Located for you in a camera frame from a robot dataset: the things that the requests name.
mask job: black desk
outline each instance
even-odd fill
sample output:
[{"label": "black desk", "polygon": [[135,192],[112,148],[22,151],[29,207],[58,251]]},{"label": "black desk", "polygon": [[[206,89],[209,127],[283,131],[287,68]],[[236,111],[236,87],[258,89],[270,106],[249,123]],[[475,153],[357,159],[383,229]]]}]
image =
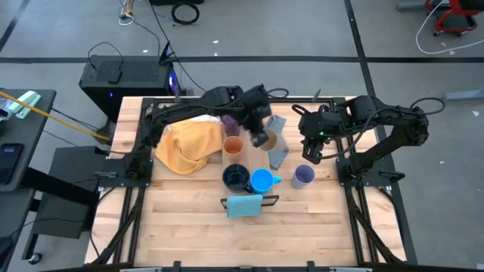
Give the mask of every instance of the black desk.
[{"label": "black desk", "polygon": [[[2,91],[14,97],[19,97],[28,90]],[[49,112],[54,103],[56,92],[54,90],[36,90],[36,92],[42,96],[36,107]],[[31,188],[15,189],[17,189],[25,171],[29,167],[46,121],[47,117],[31,112],[24,120],[12,116],[8,121],[0,122],[0,144],[23,144],[22,154],[15,168],[11,183],[0,187],[0,222],[2,223],[0,236],[10,236],[13,231],[22,227],[27,212],[30,210],[35,190]],[[14,245],[17,243],[19,234],[20,232],[17,232],[13,235]],[[12,253],[13,251],[7,257],[5,265],[8,265]]]}]

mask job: black mug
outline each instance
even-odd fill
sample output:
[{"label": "black mug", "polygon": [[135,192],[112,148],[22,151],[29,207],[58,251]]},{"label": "black mug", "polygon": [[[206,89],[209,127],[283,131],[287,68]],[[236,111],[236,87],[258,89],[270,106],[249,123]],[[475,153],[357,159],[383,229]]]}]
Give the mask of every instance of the black mug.
[{"label": "black mug", "polygon": [[222,174],[225,186],[232,193],[242,193],[244,191],[253,193],[250,186],[250,173],[245,166],[238,163],[229,165]]}]

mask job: butcher block tabletop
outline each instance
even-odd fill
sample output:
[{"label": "butcher block tabletop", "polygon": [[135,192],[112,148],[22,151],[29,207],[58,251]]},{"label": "butcher block tabletop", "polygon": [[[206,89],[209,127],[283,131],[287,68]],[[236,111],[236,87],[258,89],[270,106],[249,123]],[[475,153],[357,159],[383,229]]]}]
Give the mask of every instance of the butcher block tabletop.
[{"label": "butcher block tabletop", "polygon": [[[129,152],[133,147],[142,97],[124,97],[111,150]],[[270,194],[279,195],[275,206],[262,208],[256,217],[227,218],[220,199],[230,193],[222,182],[221,152],[208,164],[189,175],[171,172],[154,157],[151,185],[146,188],[141,227],[135,256],[136,267],[317,266],[357,265],[344,189],[338,183],[335,159],[313,165],[302,158],[303,136],[297,128],[300,115],[292,103],[271,103],[272,113],[284,117],[282,135],[289,154],[275,176],[283,181]],[[316,111],[319,104],[300,104]],[[362,152],[377,143],[373,130],[366,131],[356,145]],[[324,146],[323,155],[336,153],[334,141]],[[123,155],[111,155],[119,158]],[[293,189],[290,179],[300,164],[315,169],[315,181],[302,190]],[[101,251],[119,226],[125,188],[106,196],[95,216],[92,236]],[[392,203],[375,187],[366,187],[371,223],[385,244],[399,258],[405,252]],[[358,194],[354,192],[356,202]],[[132,194],[132,204],[137,193]],[[359,228],[366,261],[368,242]],[[125,235],[121,261],[126,261],[131,231]],[[85,262],[96,254],[88,247]]]}]

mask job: orange cup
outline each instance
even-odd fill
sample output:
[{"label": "orange cup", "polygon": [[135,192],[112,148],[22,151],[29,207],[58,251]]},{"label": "orange cup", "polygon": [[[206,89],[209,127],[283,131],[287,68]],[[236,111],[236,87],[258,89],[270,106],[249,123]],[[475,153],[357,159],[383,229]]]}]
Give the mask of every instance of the orange cup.
[{"label": "orange cup", "polygon": [[242,150],[244,149],[244,142],[237,136],[230,136],[225,139],[223,149],[229,162],[240,162],[240,159],[242,158]]}]

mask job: white cable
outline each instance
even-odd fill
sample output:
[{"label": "white cable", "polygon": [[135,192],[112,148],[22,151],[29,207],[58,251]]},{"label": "white cable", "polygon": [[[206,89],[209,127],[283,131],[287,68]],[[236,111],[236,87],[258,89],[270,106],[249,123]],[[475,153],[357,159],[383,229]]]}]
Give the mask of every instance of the white cable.
[{"label": "white cable", "polygon": [[415,36],[415,42],[417,43],[417,47],[418,49],[424,53],[424,54],[441,54],[441,53],[445,53],[445,52],[449,52],[449,51],[452,51],[452,50],[458,50],[458,49],[462,49],[462,48],[469,48],[471,46],[474,46],[474,45],[478,45],[482,42],[484,42],[484,40],[482,41],[478,41],[478,42],[474,42],[474,43],[471,43],[469,45],[463,45],[463,46],[459,46],[459,47],[456,47],[456,48],[449,48],[449,49],[445,49],[445,50],[442,50],[442,51],[437,51],[437,52],[427,52],[425,51],[424,49],[422,49],[420,47],[420,44],[418,43],[418,35],[420,34],[420,32],[422,31],[423,27],[425,26],[425,23],[429,20],[430,16],[432,16],[432,14],[437,10],[437,8],[440,7],[440,5],[443,3],[444,1],[440,2],[429,14],[429,16],[427,16],[427,18],[425,19],[425,21],[422,23],[422,26],[420,27],[420,29],[418,30],[417,32],[417,35]]}]

